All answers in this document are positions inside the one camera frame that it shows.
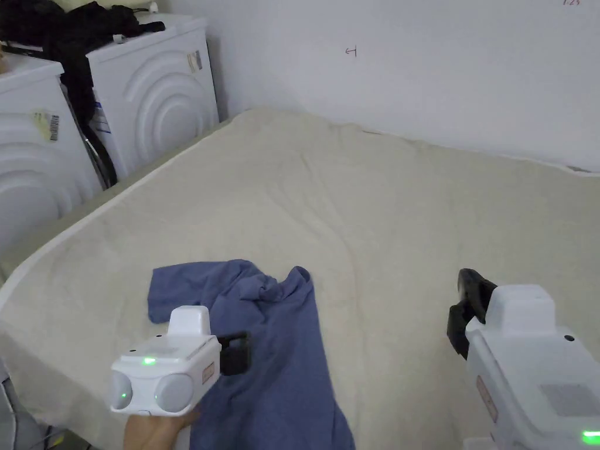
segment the human hand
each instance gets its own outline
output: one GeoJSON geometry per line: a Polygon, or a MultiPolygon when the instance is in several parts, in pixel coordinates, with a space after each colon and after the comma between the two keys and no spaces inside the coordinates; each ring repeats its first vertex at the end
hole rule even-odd
{"type": "Polygon", "coordinates": [[[123,450],[171,450],[177,434],[199,416],[197,409],[180,417],[130,416],[125,426],[123,450]]]}

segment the beige blanket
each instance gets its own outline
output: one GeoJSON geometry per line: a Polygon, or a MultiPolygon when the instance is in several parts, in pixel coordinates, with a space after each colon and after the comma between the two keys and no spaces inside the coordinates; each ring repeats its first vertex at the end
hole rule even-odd
{"type": "Polygon", "coordinates": [[[146,316],[152,269],[302,265],[357,447],[458,449],[487,432],[445,335],[458,270],[543,285],[600,359],[599,198],[599,179],[553,167],[250,111],[22,264],[0,290],[0,354],[38,419],[119,449],[103,399],[112,361],[164,329],[146,316]]]}

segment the white washing machine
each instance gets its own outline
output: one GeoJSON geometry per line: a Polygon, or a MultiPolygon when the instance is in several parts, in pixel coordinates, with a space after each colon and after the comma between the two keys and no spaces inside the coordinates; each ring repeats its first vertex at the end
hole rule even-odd
{"type": "Polygon", "coordinates": [[[218,124],[206,21],[142,14],[165,31],[88,54],[96,114],[90,123],[123,179],[218,124]]]}
{"type": "Polygon", "coordinates": [[[0,75],[0,254],[101,191],[62,93],[62,66],[5,54],[0,75]]]}

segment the green led light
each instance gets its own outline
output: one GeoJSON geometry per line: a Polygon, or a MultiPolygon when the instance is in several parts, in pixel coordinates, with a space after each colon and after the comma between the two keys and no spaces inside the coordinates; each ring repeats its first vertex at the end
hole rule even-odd
{"type": "Polygon", "coordinates": [[[588,445],[600,445],[600,431],[584,431],[581,440],[588,445]]]}

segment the sticker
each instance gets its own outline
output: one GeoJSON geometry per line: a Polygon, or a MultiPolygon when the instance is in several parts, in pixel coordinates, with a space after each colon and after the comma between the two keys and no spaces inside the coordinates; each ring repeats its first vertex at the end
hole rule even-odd
{"type": "Polygon", "coordinates": [[[202,384],[206,383],[215,373],[215,363],[212,362],[210,366],[202,371],[202,384]]]}
{"type": "Polygon", "coordinates": [[[187,57],[188,64],[190,65],[190,70],[192,73],[196,72],[196,70],[202,70],[202,59],[200,58],[200,50],[188,53],[187,57]]]}
{"type": "Polygon", "coordinates": [[[90,120],[90,125],[101,133],[112,134],[110,132],[109,122],[106,120],[106,115],[104,114],[104,110],[102,109],[102,105],[99,101],[96,102],[96,110],[94,112],[94,117],[90,120]]]}
{"type": "Polygon", "coordinates": [[[488,413],[490,413],[491,419],[496,423],[498,420],[498,408],[496,408],[494,401],[491,399],[490,392],[485,387],[485,383],[480,375],[477,375],[477,390],[485,403],[485,407],[488,409],[488,413]]]}
{"type": "Polygon", "coordinates": [[[31,113],[31,119],[45,140],[53,142],[58,140],[58,128],[60,123],[58,115],[40,109],[31,113]]]}

